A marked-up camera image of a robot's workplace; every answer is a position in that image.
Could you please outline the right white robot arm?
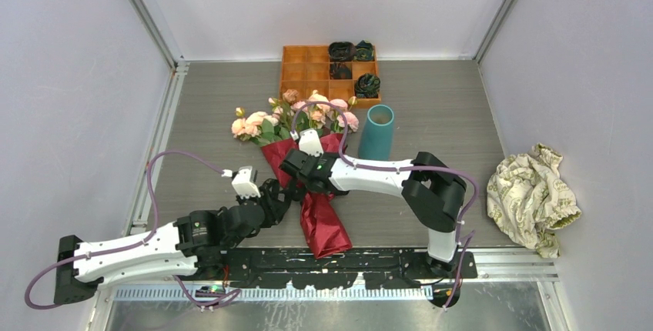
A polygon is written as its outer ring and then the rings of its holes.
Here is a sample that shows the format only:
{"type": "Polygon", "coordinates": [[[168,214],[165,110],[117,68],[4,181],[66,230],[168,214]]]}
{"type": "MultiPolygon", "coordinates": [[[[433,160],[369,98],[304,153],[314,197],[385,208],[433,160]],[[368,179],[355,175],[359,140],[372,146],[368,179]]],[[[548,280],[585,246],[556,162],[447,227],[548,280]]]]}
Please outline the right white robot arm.
{"type": "Polygon", "coordinates": [[[310,192],[341,196],[366,191],[404,199],[428,228],[430,272],[444,278],[457,268],[457,226],[467,184],[429,152],[392,162],[350,158],[336,152],[311,155],[292,149],[280,169],[310,192]]]}

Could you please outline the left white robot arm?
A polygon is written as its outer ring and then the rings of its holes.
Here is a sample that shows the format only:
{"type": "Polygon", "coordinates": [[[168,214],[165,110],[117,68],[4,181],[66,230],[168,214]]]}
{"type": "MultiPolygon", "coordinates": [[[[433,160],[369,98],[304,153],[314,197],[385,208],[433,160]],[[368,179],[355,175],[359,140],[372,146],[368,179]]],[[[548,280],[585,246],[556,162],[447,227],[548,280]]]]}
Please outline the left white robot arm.
{"type": "Polygon", "coordinates": [[[57,306],[92,298],[98,289],[156,276],[215,279],[225,255],[261,229],[281,223],[297,186],[267,179],[259,195],[232,207],[193,211],[153,231],[104,242],[78,236],[59,240],[53,302],[57,306]]]}

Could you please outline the black printed ribbon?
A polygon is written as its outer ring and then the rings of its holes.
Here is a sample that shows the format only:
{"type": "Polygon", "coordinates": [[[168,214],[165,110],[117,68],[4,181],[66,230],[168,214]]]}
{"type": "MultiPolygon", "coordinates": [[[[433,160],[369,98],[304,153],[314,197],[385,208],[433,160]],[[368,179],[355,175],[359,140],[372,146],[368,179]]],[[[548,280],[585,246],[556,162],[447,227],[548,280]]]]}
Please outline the black printed ribbon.
{"type": "Polygon", "coordinates": [[[261,189],[270,192],[273,196],[284,195],[286,199],[295,202],[302,202],[304,196],[310,192],[304,185],[291,179],[286,187],[283,187],[278,179],[267,179],[261,186],[261,189]]]}

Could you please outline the pink flower bouquet red wrap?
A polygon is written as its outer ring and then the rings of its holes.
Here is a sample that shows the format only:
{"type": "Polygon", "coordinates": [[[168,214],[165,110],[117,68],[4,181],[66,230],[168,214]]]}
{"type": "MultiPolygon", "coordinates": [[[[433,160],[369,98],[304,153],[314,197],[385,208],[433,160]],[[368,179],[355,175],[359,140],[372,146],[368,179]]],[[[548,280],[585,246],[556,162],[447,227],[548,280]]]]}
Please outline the pink flower bouquet red wrap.
{"type": "MultiPolygon", "coordinates": [[[[285,91],[280,98],[270,98],[270,112],[258,111],[249,115],[242,107],[235,109],[236,119],[231,125],[233,137],[250,141],[261,148],[264,158],[280,181],[287,187],[291,177],[281,170],[281,162],[291,149],[298,149],[293,133],[313,129],[320,137],[325,152],[338,152],[344,135],[356,132],[359,120],[352,108],[357,97],[328,99],[314,90],[304,99],[295,89],[285,91]]],[[[306,243],[315,257],[351,249],[353,244],[330,201],[333,196],[315,192],[300,195],[300,226],[306,243]]]]}

